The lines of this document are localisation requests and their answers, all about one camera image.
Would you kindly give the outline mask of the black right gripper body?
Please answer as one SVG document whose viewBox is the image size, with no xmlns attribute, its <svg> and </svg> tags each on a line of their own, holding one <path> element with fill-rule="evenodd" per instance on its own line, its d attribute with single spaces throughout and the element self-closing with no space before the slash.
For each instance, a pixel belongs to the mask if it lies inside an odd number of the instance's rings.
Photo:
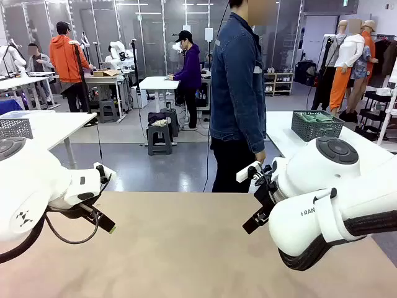
<svg viewBox="0 0 397 298">
<path fill-rule="evenodd" d="M 268 217 L 270 212 L 276 204 L 274 199 L 274 193 L 277 190 L 277 186 L 274 184 L 262 184 L 259 186 L 257 191 L 254 193 L 254 197 L 262 204 L 262 207 L 255 213 L 255 217 Z"/>
</svg>

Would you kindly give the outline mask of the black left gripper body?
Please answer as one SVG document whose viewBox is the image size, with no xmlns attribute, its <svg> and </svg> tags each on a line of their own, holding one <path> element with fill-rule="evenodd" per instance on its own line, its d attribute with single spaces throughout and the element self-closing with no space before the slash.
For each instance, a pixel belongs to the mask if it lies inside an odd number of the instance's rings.
<svg viewBox="0 0 397 298">
<path fill-rule="evenodd" d="M 101 212 L 91 205 L 79 204 L 81 208 L 81 217 L 89 222 L 99 222 L 101 218 Z"/>
</svg>

